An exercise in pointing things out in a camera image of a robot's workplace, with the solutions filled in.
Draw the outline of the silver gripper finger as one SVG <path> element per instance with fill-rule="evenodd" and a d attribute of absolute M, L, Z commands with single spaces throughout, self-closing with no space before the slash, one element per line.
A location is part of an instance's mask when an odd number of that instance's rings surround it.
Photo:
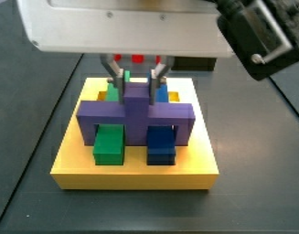
<path fill-rule="evenodd" d="M 118 62 L 115 61 L 115 56 L 112 54 L 100 55 L 102 65 L 110 74 L 107 82 L 114 85 L 118 89 L 119 102 L 123 103 L 123 92 L 124 92 L 124 69 L 120 68 Z"/>
<path fill-rule="evenodd" d="M 150 71 L 150 104 L 155 103 L 156 90 L 166 84 L 166 73 L 174 66 L 174 61 L 172 56 L 160 56 L 156 67 Z"/>

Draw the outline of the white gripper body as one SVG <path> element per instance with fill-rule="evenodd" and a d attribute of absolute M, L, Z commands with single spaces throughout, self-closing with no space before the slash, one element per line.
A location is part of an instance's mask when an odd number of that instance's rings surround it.
<path fill-rule="evenodd" d="M 227 58 L 219 12 L 203 0 L 16 0 L 43 51 Z"/>

